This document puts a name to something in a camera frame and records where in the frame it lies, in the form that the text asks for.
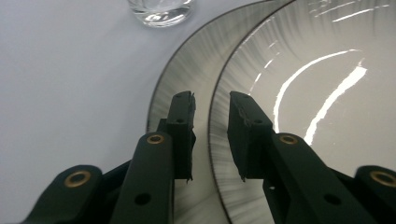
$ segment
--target clear glass plate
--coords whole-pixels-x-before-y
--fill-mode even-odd
[[[251,95],[277,133],[295,133],[335,170],[396,170],[396,2],[295,1],[224,67],[210,108],[215,179],[234,223],[273,223],[262,180],[243,183],[227,140],[230,91]]]
[[[148,113],[148,131],[167,117],[172,96],[192,91],[196,98],[193,181],[177,181],[175,223],[227,223],[211,169],[207,147],[208,111],[222,67],[240,41],[275,10],[289,1],[260,2],[240,7],[197,31],[165,67]]]

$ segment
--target glass base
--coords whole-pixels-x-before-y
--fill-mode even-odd
[[[192,7],[191,4],[187,4],[165,12],[140,11],[136,9],[133,9],[133,12],[147,26],[166,27],[186,20],[192,12]]]

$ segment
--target white table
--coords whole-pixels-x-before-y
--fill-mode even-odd
[[[105,173],[132,158],[156,82],[177,48],[224,12],[257,0],[196,0],[155,29],[126,0],[0,4],[0,223],[22,221],[61,171]]]

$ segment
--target brass screw insert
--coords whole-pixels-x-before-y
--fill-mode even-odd
[[[294,144],[298,143],[297,138],[295,138],[294,136],[291,136],[291,135],[287,135],[287,134],[280,136],[279,139],[280,139],[280,141],[282,141],[283,143],[288,144],[288,145],[294,145]]]
[[[160,134],[154,134],[150,137],[148,137],[148,143],[150,144],[160,144],[164,140],[163,136]]]
[[[370,177],[376,182],[387,187],[396,188],[396,177],[383,171],[372,171]]]
[[[87,183],[91,178],[91,173],[88,171],[76,171],[69,175],[64,184],[68,188],[76,188]]]

